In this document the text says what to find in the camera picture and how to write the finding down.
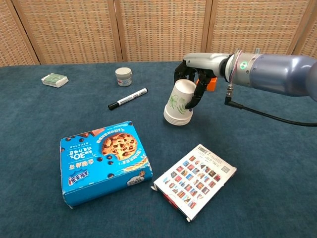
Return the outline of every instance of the cookie box lid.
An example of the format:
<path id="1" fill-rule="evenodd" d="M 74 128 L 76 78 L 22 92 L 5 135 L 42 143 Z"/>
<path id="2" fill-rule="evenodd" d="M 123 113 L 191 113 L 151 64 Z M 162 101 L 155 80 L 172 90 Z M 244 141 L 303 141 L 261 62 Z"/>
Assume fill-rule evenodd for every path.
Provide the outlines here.
<path id="1" fill-rule="evenodd" d="M 131 121 L 60 140 L 63 195 L 143 167 L 150 163 Z"/>

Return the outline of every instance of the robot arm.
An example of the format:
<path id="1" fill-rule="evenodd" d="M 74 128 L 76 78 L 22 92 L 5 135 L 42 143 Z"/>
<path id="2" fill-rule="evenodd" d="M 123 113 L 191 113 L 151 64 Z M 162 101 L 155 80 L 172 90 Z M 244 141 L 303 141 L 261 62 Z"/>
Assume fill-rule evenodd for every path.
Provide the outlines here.
<path id="1" fill-rule="evenodd" d="M 211 78 L 224 78 L 232 84 L 260 89 L 286 96 L 310 96 L 317 101 L 317 60 L 307 56 L 248 54 L 190 53 L 176 68 L 174 82 L 189 77 L 199 83 L 187 109 L 195 107 L 202 98 Z"/>

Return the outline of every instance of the cookie box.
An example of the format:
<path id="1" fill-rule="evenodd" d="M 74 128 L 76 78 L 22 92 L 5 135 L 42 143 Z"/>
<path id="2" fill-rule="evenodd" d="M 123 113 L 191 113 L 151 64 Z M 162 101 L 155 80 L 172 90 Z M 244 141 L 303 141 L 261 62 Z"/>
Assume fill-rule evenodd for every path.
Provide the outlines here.
<path id="1" fill-rule="evenodd" d="M 153 176 L 131 121 L 61 139 L 60 172 L 71 208 Z"/>

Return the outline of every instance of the marker pen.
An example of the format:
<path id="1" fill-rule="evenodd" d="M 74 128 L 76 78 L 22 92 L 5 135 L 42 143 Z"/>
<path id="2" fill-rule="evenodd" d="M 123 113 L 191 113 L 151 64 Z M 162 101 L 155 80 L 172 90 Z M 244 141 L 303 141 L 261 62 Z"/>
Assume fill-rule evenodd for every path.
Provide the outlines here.
<path id="1" fill-rule="evenodd" d="M 131 100 L 138 98 L 138 97 L 142 96 L 143 94 L 146 94 L 147 92 L 148 92 L 147 88 L 141 89 L 140 91 L 135 92 L 135 93 L 133 93 L 125 98 L 122 98 L 115 103 L 111 103 L 110 105 L 108 105 L 108 108 L 109 108 L 109 110 L 113 110 L 113 109 L 121 106 L 122 104 L 130 102 Z"/>

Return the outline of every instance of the wicker panel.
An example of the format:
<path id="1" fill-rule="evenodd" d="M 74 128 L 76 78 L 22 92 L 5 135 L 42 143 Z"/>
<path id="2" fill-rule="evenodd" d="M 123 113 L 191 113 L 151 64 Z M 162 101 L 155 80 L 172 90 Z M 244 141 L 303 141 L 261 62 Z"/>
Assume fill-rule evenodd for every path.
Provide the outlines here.
<path id="1" fill-rule="evenodd" d="M 0 0 L 0 66 L 36 64 L 26 34 L 20 31 L 14 19 L 16 12 L 9 4 L 11 2 Z"/>
<path id="2" fill-rule="evenodd" d="M 301 54 L 317 59 L 317 21 L 315 21 L 312 30 L 306 38 Z"/>
<path id="3" fill-rule="evenodd" d="M 309 4 L 308 0 L 213 0 L 215 14 L 208 52 L 286 54 Z"/>
<path id="4" fill-rule="evenodd" d="M 179 61 L 200 52 L 206 0 L 116 0 L 123 59 Z"/>
<path id="5" fill-rule="evenodd" d="M 14 4 L 41 63 L 122 61 L 108 1 L 14 0 Z"/>

